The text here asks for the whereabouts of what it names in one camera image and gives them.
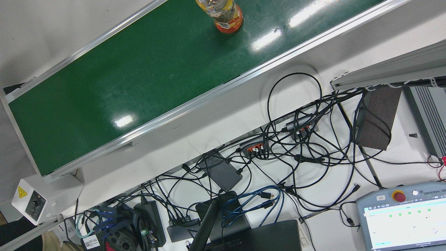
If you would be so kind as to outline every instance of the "green conveyor belt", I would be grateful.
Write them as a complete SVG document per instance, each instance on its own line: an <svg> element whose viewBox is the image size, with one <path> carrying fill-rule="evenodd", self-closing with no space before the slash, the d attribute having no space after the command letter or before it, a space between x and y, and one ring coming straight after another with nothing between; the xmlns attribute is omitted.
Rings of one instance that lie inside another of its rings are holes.
<svg viewBox="0 0 446 251"><path fill-rule="evenodd" d="M381 1L236 2L244 23L228 35L194 0L169 0L11 102L41 174ZM267 34L270 43L261 40Z"/></svg>

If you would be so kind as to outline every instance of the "device screen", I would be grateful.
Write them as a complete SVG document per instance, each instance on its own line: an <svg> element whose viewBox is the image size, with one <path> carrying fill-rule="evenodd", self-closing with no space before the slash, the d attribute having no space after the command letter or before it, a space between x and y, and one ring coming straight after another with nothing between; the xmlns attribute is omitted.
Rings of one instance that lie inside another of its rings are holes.
<svg viewBox="0 0 446 251"><path fill-rule="evenodd" d="M372 250L389 251L446 244L446 197L364 208Z"/></svg>

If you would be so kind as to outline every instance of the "red wire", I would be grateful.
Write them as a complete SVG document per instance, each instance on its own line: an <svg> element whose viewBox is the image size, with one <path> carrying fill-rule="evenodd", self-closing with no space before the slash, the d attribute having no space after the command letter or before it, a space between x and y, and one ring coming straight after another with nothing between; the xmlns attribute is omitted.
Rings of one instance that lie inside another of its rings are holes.
<svg viewBox="0 0 446 251"><path fill-rule="evenodd" d="M445 165L443 165L442 168L440 168L440 171L438 171L438 178L439 178L440 180L443 180L443 179L441 178L441 176L440 176L440 174L441 174L441 172L442 172L442 170L443 170L443 167L445 167Z"/></svg>
<svg viewBox="0 0 446 251"><path fill-rule="evenodd" d="M433 165L431 165L430 164L430 157L432 157L432 155L429 155L428 157L427 157L427 164L430 166L430 167L432 167L432 168L440 168L440 167L442 167L444 164L441 164L441 165L439 165L439 166L433 166Z"/></svg>
<svg viewBox="0 0 446 251"><path fill-rule="evenodd" d="M439 178L440 180L444 180L444 179L441 178L441 175L440 175L440 174L441 174L443 168L444 168L445 165L446 165L446 156L443 156L441 159L442 159L442 161L443 161L443 165L442 165L442 168L440 168L440 170L438 171L438 178Z"/></svg>

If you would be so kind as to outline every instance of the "blue cable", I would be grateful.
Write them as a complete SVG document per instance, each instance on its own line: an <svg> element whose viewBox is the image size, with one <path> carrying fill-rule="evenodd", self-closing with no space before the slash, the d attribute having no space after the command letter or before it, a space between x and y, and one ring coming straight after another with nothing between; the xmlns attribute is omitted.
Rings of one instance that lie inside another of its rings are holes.
<svg viewBox="0 0 446 251"><path fill-rule="evenodd" d="M80 230L79 230L79 220L80 220L80 218L81 217L78 217L77 218L77 220L76 220L76 225L75 225L75 229L76 229L76 235L79 237L79 238L81 238L81 239L83 239L83 238L86 238L86 237L88 237L88 236L90 236L92 233L93 233L93 229L91 229L90 230L90 232L88 233L88 234L86 234L86 235L82 235L81 234L81 232L80 232Z"/></svg>
<svg viewBox="0 0 446 251"><path fill-rule="evenodd" d="M274 189L278 191L278 195L277 197L264 201L262 203L260 203L259 205L253 206L249 209L243 209L244 206L246 206L252 199L254 199L256 196L260 195L263 191L268 190L268 189ZM245 197L249 197L244 203L242 203L239 207L237 207L235 210L228 210L227 207L233 203L234 201L237 201L241 198L245 198ZM271 209L268 211L268 213L266 214L266 216L264 217L264 219L262 220L262 222L260 223L259 226L262 226L262 224L265 222L265 220L268 218L268 216L271 214L271 212L275 209L275 207L277 206L277 202L281 201L281 206L280 209L278 211L278 214L276 216L276 219L274 222L277 222L277 220L279 219L279 215L282 212L283 209L283 205L284 205L284 192L280 187L277 187L275 185L269 185L263 188L260 188L256 191L253 192L248 192L248 193L244 193L241 194L233 199L228 200L222 208L222 217L223 217L223 221L221 223L221 227L225 228L230 226L236 219L238 219L240 216L244 215L247 212L251 212L257 209L261 209L264 208L264 206L269 205L271 202L273 203L273 205L271 206Z"/></svg>

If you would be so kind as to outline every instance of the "black pole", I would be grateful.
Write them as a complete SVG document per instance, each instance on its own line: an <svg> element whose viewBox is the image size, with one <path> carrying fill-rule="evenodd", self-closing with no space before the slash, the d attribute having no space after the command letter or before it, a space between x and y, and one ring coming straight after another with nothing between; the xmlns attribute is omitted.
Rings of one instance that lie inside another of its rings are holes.
<svg viewBox="0 0 446 251"><path fill-rule="evenodd" d="M195 235L194 241L192 242L189 251L203 251L207 239L211 234L212 228L214 227L215 220L217 219L217 215L219 213L219 202L213 200L211 205L207 209L207 212L203 218L203 222L201 223L200 228L198 229L197 234Z"/></svg>

